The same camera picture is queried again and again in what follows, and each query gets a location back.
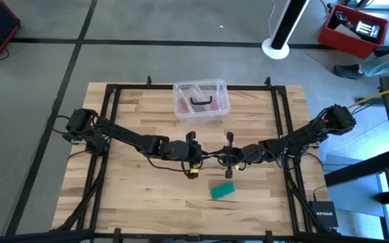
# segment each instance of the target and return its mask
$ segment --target concrete floor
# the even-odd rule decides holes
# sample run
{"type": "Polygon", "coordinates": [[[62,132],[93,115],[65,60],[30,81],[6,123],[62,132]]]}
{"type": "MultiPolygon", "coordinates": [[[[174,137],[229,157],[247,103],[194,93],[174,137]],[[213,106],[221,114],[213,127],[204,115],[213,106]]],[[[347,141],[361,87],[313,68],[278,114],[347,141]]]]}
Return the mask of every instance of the concrete floor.
{"type": "MultiPolygon", "coordinates": [[[[22,21],[17,37],[64,39],[78,38],[91,4],[91,0],[5,2],[22,21]]],[[[284,2],[276,1],[271,26],[276,26],[283,9],[284,2]]],[[[269,36],[270,11],[271,2],[261,0],[249,4],[241,0],[98,1],[86,39],[260,43],[269,36]]],[[[317,44],[325,19],[321,3],[310,1],[290,43],[317,44]]],[[[20,194],[74,45],[12,43],[8,49],[10,58],[0,62],[0,235],[20,194]]],[[[339,51],[308,49],[292,49],[286,59],[274,61],[258,48],[82,45],[59,113],[69,115],[81,107],[89,82],[145,82],[151,75],[154,82],[223,78],[228,84],[261,84],[271,76],[273,84],[302,85],[314,117],[334,103],[348,105],[355,97],[377,92],[379,77],[355,81],[330,72],[335,64],[361,61],[339,51]]],[[[371,107],[356,118],[353,132],[322,144],[323,161],[327,154],[365,159],[389,149],[388,123],[364,133],[386,119],[384,109],[371,107]]],[[[49,230],[69,153],[70,145],[52,134],[18,234],[49,230]]],[[[382,237],[378,218],[360,215],[356,220],[349,211],[338,213],[343,234],[382,237]],[[349,228],[349,221],[364,232],[349,228]]]]}

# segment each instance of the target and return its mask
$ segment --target black handle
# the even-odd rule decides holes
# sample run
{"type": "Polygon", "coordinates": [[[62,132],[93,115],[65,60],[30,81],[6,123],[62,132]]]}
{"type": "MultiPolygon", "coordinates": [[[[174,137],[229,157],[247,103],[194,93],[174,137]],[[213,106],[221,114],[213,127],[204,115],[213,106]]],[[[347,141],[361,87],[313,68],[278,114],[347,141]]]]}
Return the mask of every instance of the black handle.
{"type": "Polygon", "coordinates": [[[213,102],[213,97],[209,97],[209,101],[194,102],[193,98],[190,98],[192,105],[209,105],[213,102]]]}

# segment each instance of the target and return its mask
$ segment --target green sponge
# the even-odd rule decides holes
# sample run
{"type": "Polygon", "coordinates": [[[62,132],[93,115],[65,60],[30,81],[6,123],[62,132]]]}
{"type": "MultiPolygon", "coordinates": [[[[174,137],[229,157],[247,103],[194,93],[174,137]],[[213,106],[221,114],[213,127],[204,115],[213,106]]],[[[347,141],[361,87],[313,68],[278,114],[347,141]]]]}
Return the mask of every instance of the green sponge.
{"type": "Polygon", "coordinates": [[[211,189],[211,197],[213,199],[218,199],[223,196],[226,196],[229,193],[235,191],[235,186],[233,182],[225,182],[220,186],[216,186],[211,189]]]}

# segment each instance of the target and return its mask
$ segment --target clear plastic container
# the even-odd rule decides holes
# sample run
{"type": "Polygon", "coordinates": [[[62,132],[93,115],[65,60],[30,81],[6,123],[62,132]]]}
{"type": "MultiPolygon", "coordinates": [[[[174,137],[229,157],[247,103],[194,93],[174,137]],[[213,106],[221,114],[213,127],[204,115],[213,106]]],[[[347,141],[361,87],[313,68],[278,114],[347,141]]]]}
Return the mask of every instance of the clear plastic container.
{"type": "Polygon", "coordinates": [[[222,79],[212,79],[175,83],[174,110],[182,122],[220,122],[230,111],[226,82],[222,79]]]}

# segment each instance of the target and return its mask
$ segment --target wooden plank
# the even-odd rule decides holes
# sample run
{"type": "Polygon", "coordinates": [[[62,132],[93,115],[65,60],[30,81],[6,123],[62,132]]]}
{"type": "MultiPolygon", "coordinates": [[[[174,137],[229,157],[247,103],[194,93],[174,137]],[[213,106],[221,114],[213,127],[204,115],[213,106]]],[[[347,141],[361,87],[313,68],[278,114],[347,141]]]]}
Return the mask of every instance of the wooden plank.
{"type": "MultiPolygon", "coordinates": [[[[100,112],[105,87],[105,83],[90,83],[84,107],[100,112]]],[[[300,86],[287,86],[287,90],[297,129],[309,121],[307,104],[300,86]]],[[[234,144],[239,147],[277,138],[270,92],[232,90],[229,97],[231,112],[222,123],[190,126],[174,115],[172,90],[123,90],[115,122],[141,134],[164,135],[171,140],[184,140],[186,133],[196,131],[206,151],[222,148],[226,132],[235,134],[234,144]]],[[[281,117],[286,131],[283,112],[281,117]]],[[[74,146],[72,152],[82,149],[82,145],[74,146]]],[[[180,168],[179,163],[152,162],[180,168]]],[[[61,224],[80,201],[88,164],[87,154],[70,159],[52,227],[61,224]]],[[[313,190],[325,185],[323,171],[313,157],[303,157],[301,167],[311,199],[313,190]]],[[[328,199],[325,188],[316,194],[318,200],[328,199]]],[[[297,209],[303,229],[299,205],[297,209]]],[[[115,227],[133,234],[263,235],[272,230],[274,235],[292,235],[283,171],[275,163],[234,171],[234,177],[227,180],[223,167],[208,159],[199,178],[188,180],[182,173],[151,167],[141,154],[121,142],[112,142],[110,149],[97,231],[110,233],[115,227]],[[212,200],[209,190],[227,181],[234,182],[236,191],[212,200]]]]}

